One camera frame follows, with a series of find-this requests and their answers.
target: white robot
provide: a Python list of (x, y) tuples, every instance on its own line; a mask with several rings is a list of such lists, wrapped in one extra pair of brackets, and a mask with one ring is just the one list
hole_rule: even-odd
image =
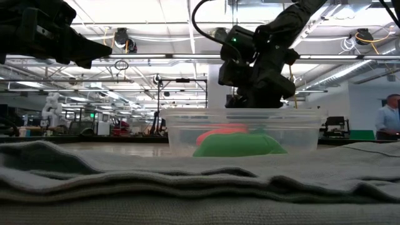
[(59, 93), (50, 92), (46, 97), (46, 105), (42, 110), (41, 127), (56, 127), (59, 124), (58, 116), (63, 112), (63, 105), (58, 103)]

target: clear plastic container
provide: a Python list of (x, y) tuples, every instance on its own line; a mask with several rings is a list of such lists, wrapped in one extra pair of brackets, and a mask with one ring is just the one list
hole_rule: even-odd
[(317, 149), (326, 111), (313, 109), (165, 109), (169, 146), (175, 156), (192, 156), (213, 133), (264, 133), (289, 154)]

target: gray blanket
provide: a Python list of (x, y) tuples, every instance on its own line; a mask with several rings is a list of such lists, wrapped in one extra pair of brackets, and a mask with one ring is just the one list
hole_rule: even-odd
[(158, 158), (0, 145), (0, 224), (399, 224), (400, 144)]

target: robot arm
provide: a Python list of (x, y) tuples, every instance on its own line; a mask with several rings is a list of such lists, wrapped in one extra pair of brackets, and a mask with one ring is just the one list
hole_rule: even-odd
[(57, 126), (58, 116), (63, 112), (63, 105), (58, 103), (59, 93), (49, 93), (46, 97), (46, 104), (42, 109), (41, 126)]
[(75, 17), (63, 0), (0, 0), (0, 63), (6, 54), (20, 54), (90, 69), (92, 60), (113, 50), (77, 34), (70, 27)]
[[(212, 0), (202, 0), (194, 8), (192, 23), (198, 33), (222, 44), (220, 55), (224, 64), (219, 71), (219, 84), (237, 87), (237, 95), (227, 102), (226, 107), (280, 108), (281, 98), (290, 98), (296, 91), (295, 85), (281, 75), (284, 64), (292, 65), (299, 57), (289, 47), (326, 0), (293, 1), (295, 4), (273, 22), (257, 27), (255, 32), (234, 26), (225, 41), (207, 35), (196, 25), (196, 12), (207, 1)], [(392, 2), (399, 14), (398, 0)]]

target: person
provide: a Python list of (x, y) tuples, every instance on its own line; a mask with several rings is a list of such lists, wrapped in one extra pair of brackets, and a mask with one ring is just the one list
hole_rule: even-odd
[(378, 110), (376, 117), (376, 139), (397, 141), (400, 133), (400, 94), (391, 94), (387, 104)]

